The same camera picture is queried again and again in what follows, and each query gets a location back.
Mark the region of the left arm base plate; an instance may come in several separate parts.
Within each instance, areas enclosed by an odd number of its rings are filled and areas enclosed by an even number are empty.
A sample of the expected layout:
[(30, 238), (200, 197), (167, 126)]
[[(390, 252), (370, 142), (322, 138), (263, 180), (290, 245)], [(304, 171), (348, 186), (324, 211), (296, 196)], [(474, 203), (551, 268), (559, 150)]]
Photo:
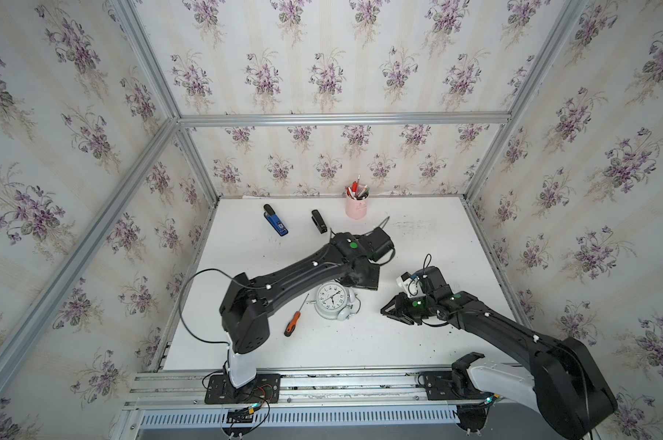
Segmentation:
[(280, 374), (258, 374), (251, 382), (236, 388), (226, 374), (213, 374), (205, 381), (204, 403), (277, 403), (281, 379)]

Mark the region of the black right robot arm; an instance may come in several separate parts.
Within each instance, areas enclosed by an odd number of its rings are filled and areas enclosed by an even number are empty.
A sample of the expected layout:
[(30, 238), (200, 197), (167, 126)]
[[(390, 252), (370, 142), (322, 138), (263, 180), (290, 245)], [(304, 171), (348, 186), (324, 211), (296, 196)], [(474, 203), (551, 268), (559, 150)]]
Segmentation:
[(507, 354), (508, 366), (471, 352), (447, 371), (424, 373), (428, 399), (482, 400), (504, 397), (540, 414), (565, 439), (581, 439), (615, 414), (618, 401), (581, 341), (534, 332), (497, 313), (465, 291), (444, 296), (397, 294), (381, 315), (408, 326), (436, 317), (440, 326), (463, 330)]

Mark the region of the orange handled screwdriver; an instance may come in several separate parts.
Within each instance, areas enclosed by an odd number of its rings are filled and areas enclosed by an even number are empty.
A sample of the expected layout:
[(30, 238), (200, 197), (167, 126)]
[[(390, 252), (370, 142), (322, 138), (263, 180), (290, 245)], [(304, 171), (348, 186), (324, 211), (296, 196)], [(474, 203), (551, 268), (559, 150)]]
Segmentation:
[(296, 310), (296, 312), (294, 313), (294, 315), (291, 317), (291, 319), (290, 319), (289, 322), (287, 323), (287, 326), (286, 326), (286, 328), (285, 328), (285, 330), (284, 330), (284, 336), (285, 336), (285, 337), (291, 337), (291, 336), (293, 335), (293, 333), (295, 332), (295, 330), (296, 330), (296, 326), (298, 325), (298, 321), (299, 321), (299, 319), (300, 319), (300, 317), (301, 317), (302, 309), (303, 309), (303, 308), (305, 307), (305, 305), (307, 304), (307, 300), (309, 300), (309, 296), (308, 296), (308, 295), (305, 296), (305, 298), (304, 298), (302, 304), (300, 304), (300, 307), (298, 308), (298, 310)]

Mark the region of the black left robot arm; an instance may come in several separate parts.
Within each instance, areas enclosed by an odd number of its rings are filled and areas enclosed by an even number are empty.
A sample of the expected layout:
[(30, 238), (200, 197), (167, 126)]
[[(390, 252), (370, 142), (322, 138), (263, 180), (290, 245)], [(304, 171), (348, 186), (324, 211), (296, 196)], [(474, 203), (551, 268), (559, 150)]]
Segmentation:
[(223, 374), (236, 389), (256, 379), (254, 352), (269, 339), (269, 318), (296, 297), (326, 282), (347, 288), (377, 290), (383, 258), (395, 256), (395, 245), (381, 227), (366, 234), (332, 233), (316, 252), (283, 269), (250, 278), (217, 268), (198, 271), (224, 274), (230, 280), (219, 307), (228, 348)]

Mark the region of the white twin-bell alarm clock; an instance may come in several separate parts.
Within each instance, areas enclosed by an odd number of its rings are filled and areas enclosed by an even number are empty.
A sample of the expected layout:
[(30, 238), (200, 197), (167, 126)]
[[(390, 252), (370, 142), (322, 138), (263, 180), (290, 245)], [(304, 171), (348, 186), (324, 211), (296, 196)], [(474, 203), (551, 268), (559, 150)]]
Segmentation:
[(318, 287), (312, 303), (322, 318), (332, 321), (348, 320), (357, 315), (362, 306), (353, 289), (338, 282), (326, 282)]

